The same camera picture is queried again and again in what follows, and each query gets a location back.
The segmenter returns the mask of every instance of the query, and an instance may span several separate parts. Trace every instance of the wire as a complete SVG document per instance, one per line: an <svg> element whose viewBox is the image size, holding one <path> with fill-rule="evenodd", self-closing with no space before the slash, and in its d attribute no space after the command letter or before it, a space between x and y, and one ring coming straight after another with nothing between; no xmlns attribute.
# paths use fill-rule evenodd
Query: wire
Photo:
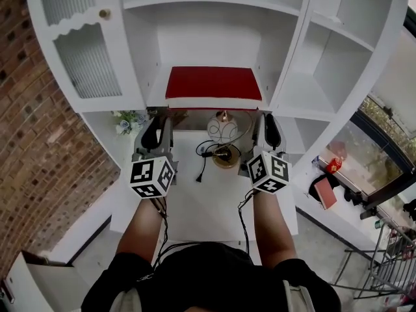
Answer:
<svg viewBox="0 0 416 312"><path fill-rule="evenodd" d="M254 188L249 190L246 193L246 196L244 197L244 200L240 202L238 209L239 209L239 216L240 216L240 221L241 221L241 225L242 225L242 229L244 231L244 237L246 239L246 253L248 255L250 255L250 245L248 242L248 234L247 234L247 228L246 228L246 224L244 223L244 219L242 218L242 208L250 201L250 199L256 195L258 193L257 190L255 190Z"/></svg>
<svg viewBox="0 0 416 312"><path fill-rule="evenodd" d="M201 143L200 143L200 144L198 144L198 145L196 146L196 148L195 148L195 152L196 152L196 154L197 154L198 156L203 157L203 168L202 168L201 174L198 176L198 178L196 178L196 181L197 181L197 182L199 182L199 183L201 183L201 182L202 182L202 175L203 175L203 172L205 171L205 167L206 167L206 165L207 165L207 157L206 157L206 156L203 156L203 155L204 155L204 154L206 154L206 153L208 153L209 148L211 148L211 147L213 147L213 146L221 146L221 144L214 143L214 144L211 144L210 146L208 146L208 147L207 147L207 149L205 149L204 153L198 153L198 149L200 148L200 146L202 146L203 144L205 144L205 143L207 143L207 142L213 142L213 141L212 141L212 140L207 140L207 141L201 142ZM234 146L233 144L232 144L231 146L233 146L235 149L237 149L237 151L238 151L238 153L239 153L239 157L241 157L241 151L240 151L240 149L239 149L239 148L237 148L236 146Z"/></svg>
<svg viewBox="0 0 416 312"><path fill-rule="evenodd" d="M250 201L250 199L257 194L258 191L255 190L254 188L249 190L245 197L244 200L240 202L238 209L239 209L239 216L240 216L240 221L242 224L242 229L244 230L244 237L246 239L246 253L248 255L250 255L250 246L249 246L249 242L248 242L248 234L247 234L247 228L246 228L246 224L244 223L244 219L242 217L242 208ZM164 200L164 214L161 215L163 217L164 220L164 239L163 239L163 243L162 246L159 250L159 253L157 254L157 258L155 260L155 263L153 264L153 271L155 271L155 269L161 265L161 259L162 257L168 253L169 251L173 250L174 248L178 248L181 246L190 246L190 245L199 245L199 244L206 244L206 243L210 243L210 242L180 242L177 244L173 244L170 245L169 247L167 247L163 252L163 248L166 245L166 243L168 242L168 213L167 213L167 208L168 208L168 204L166 202L166 198L163 198Z"/></svg>
<svg viewBox="0 0 416 312"><path fill-rule="evenodd" d="M168 242L168 212L167 212L168 204L166 202L165 197L163 197L163 201L164 201L164 205L162 205L162 206L163 206L164 214L161 215L163 217L163 220L164 220L163 243L162 243L162 246L159 250L159 253L157 254L157 259L156 259L156 262L153 265L153 270L155 270L156 266L161 263L161 253L162 253L162 250L163 250L164 246Z"/></svg>
<svg viewBox="0 0 416 312"><path fill-rule="evenodd" d="M202 146L203 144L205 144L205 143L207 143L207 142L214 142L214 141L212 141L212 140L207 140L207 141L204 141L204 142L201 142L200 144L198 144L198 145L197 145L197 147L196 147L196 149L195 149L195 152L196 152L196 154L197 154L198 156L202 156L202 154L201 154L201 153L198 153L198 149L200 148L200 146Z"/></svg>
<svg viewBox="0 0 416 312"><path fill-rule="evenodd" d="M248 117L250 118L250 125L248 126L248 128L246 129L246 131L242 135L240 135L238 138L235 138L234 140L232 140L232 141L230 141L230 142L228 142L226 144L222 144L222 147L219 147L215 151L218 151L218 150L220 150L220 149L222 149L224 147L228 147L228 146L233 145L233 143L235 141L239 140L240 138L242 138L245 134L247 134L250 131L250 129L252 128L252 125L253 125L253 118L252 118L252 116L250 116L250 113L248 113L247 111L243 111L243 112L245 112L248 115Z"/></svg>
<svg viewBox="0 0 416 312"><path fill-rule="evenodd" d="M216 144L211 144L210 146L207 147L207 149L205 149L204 153L207 153L209 148L217 146L217 145L218 145L217 143ZM207 165L207 158L204 157L203 158L203 168L202 168L201 174L198 176L198 178L196 178L196 181L199 182L199 183L202 182L202 175L203 175L203 172L205 171L205 166L206 165Z"/></svg>

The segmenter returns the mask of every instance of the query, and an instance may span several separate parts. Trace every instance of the white lamp shade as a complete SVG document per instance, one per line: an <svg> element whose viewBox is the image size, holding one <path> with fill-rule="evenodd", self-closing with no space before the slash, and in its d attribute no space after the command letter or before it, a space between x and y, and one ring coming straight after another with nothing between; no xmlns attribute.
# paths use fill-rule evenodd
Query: white lamp shade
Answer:
<svg viewBox="0 0 416 312"><path fill-rule="evenodd" d="M237 138L238 126L230 115L216 115L207 125L207 132L212 141L225 144Z"/></svg>

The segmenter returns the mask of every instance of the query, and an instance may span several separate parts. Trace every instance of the white box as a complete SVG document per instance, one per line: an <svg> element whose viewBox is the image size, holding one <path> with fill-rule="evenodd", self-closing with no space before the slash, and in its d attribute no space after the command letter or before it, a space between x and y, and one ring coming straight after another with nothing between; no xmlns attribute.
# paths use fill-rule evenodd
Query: white box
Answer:
<svg viewBox="0 0 416 312"><path fill-rule="evenodd" d="M166 156L132 162L129 186L142 198L158 198L166 196L175 171Z"/></svg>
<svg viewBox="0 0 416 312"><path fill-rule="evenodd" d="M292 165L279 157L262 151L247 163L253 188L275 194L289 184Z"/></svg>

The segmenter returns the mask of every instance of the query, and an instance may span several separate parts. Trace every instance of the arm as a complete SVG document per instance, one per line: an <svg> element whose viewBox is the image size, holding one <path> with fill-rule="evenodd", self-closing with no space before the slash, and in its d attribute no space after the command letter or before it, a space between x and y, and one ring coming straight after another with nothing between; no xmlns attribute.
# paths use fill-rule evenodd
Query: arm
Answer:
<svg viewBox="0 0 416 312"><path fill-rule="evenodd" d="M278 263L296 258L291 232L275 195L264 192L254 196L254 229L261 263L273 269Z"/></svg>
<svg viewBox="0 0 416 312"><path fill-rule="evenodd" d="M143 199L117 247L118 253L137 254L151 263L162 225L162 216L149 199Z"/></svg>

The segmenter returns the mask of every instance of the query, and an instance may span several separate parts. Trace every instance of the red object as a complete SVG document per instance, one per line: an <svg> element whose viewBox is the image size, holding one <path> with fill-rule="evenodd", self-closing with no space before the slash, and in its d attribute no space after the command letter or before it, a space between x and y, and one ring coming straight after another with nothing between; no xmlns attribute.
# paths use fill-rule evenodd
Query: red object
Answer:
<svg viewBox="0 0 416 312"><path fill-rule="evenodd" d="M251 68L173 67L166 99L242 98L261 101Z"/></svg>
<svg viewBox="0 0 416 312"><path fill-rule="evenodd" d="M334 157L327 165L326 171L328 171L330 174L334 174L342 167L342 165L342 160L340 160L338 157Z"/></svg>
<svg viewBox="0 0 416 312"><path fill-rule="evenodd" d="M335 202L337 202L337 198L333 193L328 178L324 178L323 180L316 183L315 190L318 193L320 202L324 206L325 210L331 208Z"/></svg>

